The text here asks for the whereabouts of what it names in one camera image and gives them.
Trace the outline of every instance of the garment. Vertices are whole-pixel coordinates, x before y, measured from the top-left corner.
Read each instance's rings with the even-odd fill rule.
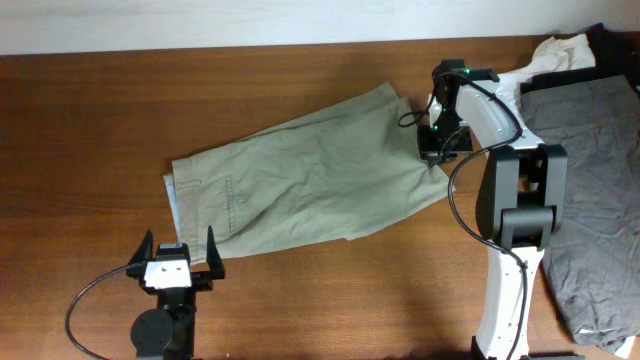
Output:
[[[507,105],[513,105],[512,108],[519,108],[520,84],[535,75],[583,69],[595,65],[596,60],[584,34],[576,35],[567,40],[557,40],[550,37],[538,45],[529,65],[499,75],[504,101]]]
[[[192,261],[204,260],[209,224],[220,255],[241,257],[367,236],[445,197],[448,178],[420,161],[415,128],[396,125],[408,111],[385,84],[174,161],[174,216]]]
[[[532,77],[529,82],[520,84],[520,94],[608,77],[611,77],[609,72],[597,67],[539,74]]]
[[[569,155],[545,275],[576,342],[615,352],[640,334],[640,101],[617,76],[532,91],[522,106]]]
[[[586,32],[597,67],[609,76],[625,75],[633,86],[640,85],[640,46],[624,33],[596,24]]]

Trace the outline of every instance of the white cloth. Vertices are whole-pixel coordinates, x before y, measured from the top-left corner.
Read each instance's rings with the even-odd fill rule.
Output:
[[[531,80],[535,75],[593,66],[596,66],[596,58],[585,34],[567,40],[550,37],[538,45],[529,65],[499,75],[505,103],[513,105],[514,109],[520,109],[520,84]]]

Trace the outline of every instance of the white bracket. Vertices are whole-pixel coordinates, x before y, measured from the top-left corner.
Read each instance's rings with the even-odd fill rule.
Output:
[[[511,357],[511,359],[520,359],[522,355],[529,354],[527,341],[529,307],[533,281],[544,250],[538,251],[535,246],[530,246],[514,248],[511,251],[518,255],[528,267],[524,321],[518,345]],[[522,308],[523,289],[520,271],[520,267],[511,256],[489,248],[487,294],[480,329],[476,335],[478,346],[487,359],[495,357],[497,360],[505,360],[513,346]]]

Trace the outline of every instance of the black mount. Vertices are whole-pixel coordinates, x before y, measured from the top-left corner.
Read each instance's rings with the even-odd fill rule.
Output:
[[[435,87],[435,98],[442,106],[442,111],[433,127],[429,124],[418,124],[420,158],[426,160],[429,166],[451,162],[458,154],[469,154],[473,151],[469,127],[460,125],[462,119],[456,113],[458,90],[464,85],[464,81],[454,76],[442,76],[444,73],[455,73],[469,81],[500,81],[493,69],[468,69],[462,59],[442,60],[433,70],[431,78]]]
[[[566,174],[567,152],[561,145],[490,151],[476,201],[480,234],[508,250],[547,248],[551,233],[562,224]],[[518,191],[521,179],[537,187]]]
[[[158,296],[157,307],[142,313],[131,326],[131,342],[136,347],[136,359],[191,359],[195,340],[196,292],[211,291],[212,280],[225,278],[224,265],[215,246],[213,230],[209,226],[207,233],[209,271],[192,272],[190,287],[157,290],[146,286],[144,274],[149,262],[186,260],[187,264],[191,264],[187,244],[159,245],[155,259],[152,258],[152,249],[153,234],[149,230],[129,261],[129,264],[144,263],[144,266],[127,270],[127,275],[137,279],[147,294]]]

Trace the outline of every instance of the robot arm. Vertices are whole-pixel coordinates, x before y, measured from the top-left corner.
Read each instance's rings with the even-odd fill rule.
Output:
[[[562,222],[567,154],[562,146],[546,145],[527,129],[515,104],[505,98],[493,70],[469,69],[463,60],[444,60],[434,70],[433,79],[435,99],[428,108],[430,123],[418,124],[420,155],[430,166],[471,153],[469,130],[482,148],[509,142],[521,132],[509,144],[487,152],[476,223],[482,238],[501,250],[489,248],[485,309],[472,354],[474,359],[483,360],[504,360],[510,352],[510,359],[528,358],[532,284],[550,235]],[[518,190],[522,178],[531,184],[527,191]],[[522,267],[504,250],[526,264],[526,279]],[[526,291],[525,280],[529,284]]]

